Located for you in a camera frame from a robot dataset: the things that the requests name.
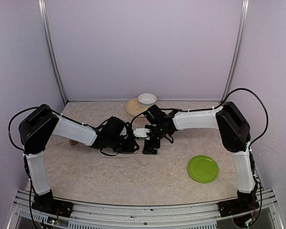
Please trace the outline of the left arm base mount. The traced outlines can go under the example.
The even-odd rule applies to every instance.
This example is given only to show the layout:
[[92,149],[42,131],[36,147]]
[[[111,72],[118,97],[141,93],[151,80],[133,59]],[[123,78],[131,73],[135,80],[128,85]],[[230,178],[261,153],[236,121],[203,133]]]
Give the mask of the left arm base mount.
[[56,215],[58,217],[70,218],[73,203],[65,200],[58,200],[53,197],[52,190],[43,195],[34,195],[32,208],[40,212]]

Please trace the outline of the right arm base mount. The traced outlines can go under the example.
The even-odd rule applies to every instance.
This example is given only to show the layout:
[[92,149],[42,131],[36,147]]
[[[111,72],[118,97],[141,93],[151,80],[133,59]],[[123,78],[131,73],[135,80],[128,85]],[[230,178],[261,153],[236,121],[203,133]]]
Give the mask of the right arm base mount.
[[253,190],[250,193],[237,191],[237,198],[220,201],[218,207],[221,217],[232,216],[258,209],[259,203],[256,197],[256,190]]

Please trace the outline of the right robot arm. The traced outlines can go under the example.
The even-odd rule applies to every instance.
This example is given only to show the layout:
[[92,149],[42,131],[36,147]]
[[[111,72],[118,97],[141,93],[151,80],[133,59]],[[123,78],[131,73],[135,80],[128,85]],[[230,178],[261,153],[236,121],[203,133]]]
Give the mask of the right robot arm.
[[153,105],[144,112],[149,125],[144,140],[143,153],[157,154],[161,139],[167,137],[173,142],[172,135],[186,129],[217,129],[224,148],[232,155],[238,178],[238,192],[243,193],[234,201],[237,211],[244,212],[253,203],[249,194],[256,187],[254,162],[250,153],[250,125],[236,105],[227,102],[217,107],[187,110],[173,109],[165,113]]

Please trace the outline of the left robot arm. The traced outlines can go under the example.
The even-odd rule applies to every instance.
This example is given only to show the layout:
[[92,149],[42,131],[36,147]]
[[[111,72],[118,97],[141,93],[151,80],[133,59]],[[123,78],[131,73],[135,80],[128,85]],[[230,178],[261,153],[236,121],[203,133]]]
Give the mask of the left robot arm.
[[19,124],[20,140],[28,165],[31,184],[40,196],[38,204],[47,212],[57,208],[56,199],[49,193],[51,188],[47,180],[44,151],[53,136],[76,141],[82,145],[99,150],[112,150],[112,156],[132,154],[139,149],[130,123],[111,116],[97,127],[80,123],[64,116],[48,105],[42,104],[32,109]]

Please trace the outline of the orange pill bottle grey cap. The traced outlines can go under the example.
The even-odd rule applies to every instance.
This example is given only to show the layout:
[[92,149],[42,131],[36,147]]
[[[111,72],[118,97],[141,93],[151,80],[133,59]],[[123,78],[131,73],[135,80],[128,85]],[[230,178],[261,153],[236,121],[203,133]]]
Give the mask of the orange pill bottle grey cap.
[[78,144],[77,141],[73,141],[73,140],[70,140],[69,143],[70,143],[71,145],[76,145],[76,144]]

